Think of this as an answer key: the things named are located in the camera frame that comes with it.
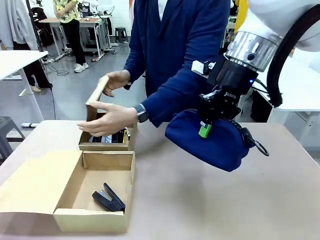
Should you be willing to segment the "person's left hand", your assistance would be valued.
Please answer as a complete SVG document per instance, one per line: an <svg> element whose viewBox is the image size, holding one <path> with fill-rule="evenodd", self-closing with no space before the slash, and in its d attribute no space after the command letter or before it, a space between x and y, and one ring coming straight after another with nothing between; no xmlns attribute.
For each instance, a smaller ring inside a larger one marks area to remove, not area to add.
<svg viewBox="0 0 320 240"><path fill-rule="evenodd" d="M115 134L125 127L136 124L137 111L134 107L123 107L117 104L92 101L90 107L105 110L106 113L99 119L77 124L83 132L94 137L109 136Z"/></svg>

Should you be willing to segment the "person's right hand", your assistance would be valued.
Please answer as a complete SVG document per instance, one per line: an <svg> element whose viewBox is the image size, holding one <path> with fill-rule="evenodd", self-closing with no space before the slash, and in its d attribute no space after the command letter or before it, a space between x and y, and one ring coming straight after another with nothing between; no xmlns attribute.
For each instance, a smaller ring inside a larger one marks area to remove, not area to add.
<svg viewBox="0 0 320 240"><path fill-rule="evenodd" d="M104 87L103 94L112 98L115 97L113 91L126 86L131 77L130 72L125 69L109 72L105 76L108 77L108 82Z"/></svg>

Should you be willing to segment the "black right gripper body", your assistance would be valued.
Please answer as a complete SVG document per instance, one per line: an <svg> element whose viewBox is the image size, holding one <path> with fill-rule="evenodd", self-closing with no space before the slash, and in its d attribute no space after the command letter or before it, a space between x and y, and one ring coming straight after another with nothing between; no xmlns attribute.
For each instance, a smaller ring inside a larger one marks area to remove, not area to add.
<svg viewBox="0 0 320 240"><path fill-rule="evenodd" d="M257 70L219 55L212 69L204 64L211 92L200 94L198 114L202 122L211 125L217 119L234 119L241 111L240 97L246 95L256 80Z"/></svg>

